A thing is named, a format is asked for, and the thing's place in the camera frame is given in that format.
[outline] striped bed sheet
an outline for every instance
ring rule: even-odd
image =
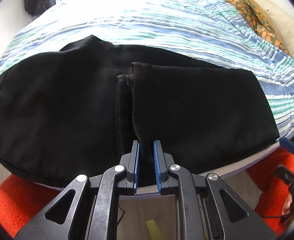
[[[294,59],[256,35],[222,0],[63,0],[17,33],[0,59],[0,74],[27,57],[58,51],[89,35],[250,70],[280,137],[294,136]],[[75,75],[81,71],[75,66]]]

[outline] pillow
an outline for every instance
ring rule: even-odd
[[[255,0],[268,15],[278,37],[294,58],[294,18],[269,0]]]

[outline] blue gripper pad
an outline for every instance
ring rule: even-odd
[[[161,172],[160,172],[160,164],[158,158],[158,152],[156,147],[156,142],[154,141],[154,171],[156,173],[156,182],[158,193],[161,194],[162,186],[161,186]]]
[[[282,148],[285,148],[288,152],[294,154],[294,143],[285,137],[280,138],[279,144]]]
[[[140,154],[140,144],[137,145],[135,168],[134,168],[134,192],[137,193],[138,188],[138,175],[139,175],[139,154]]]

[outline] folded black pants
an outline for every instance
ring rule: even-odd
[[[251,72],[163,49],[90,36],[0,76],[0,163],[51,186],[102,174],[130,152],[134,139],[141,143],[145,186],[154,183],[156,139],[176,163],[201,173],[278,137]]]

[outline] yellow sticky note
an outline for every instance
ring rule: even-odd
[[[146,222],[152,240],[164,240],[156,222],[152,219]]]

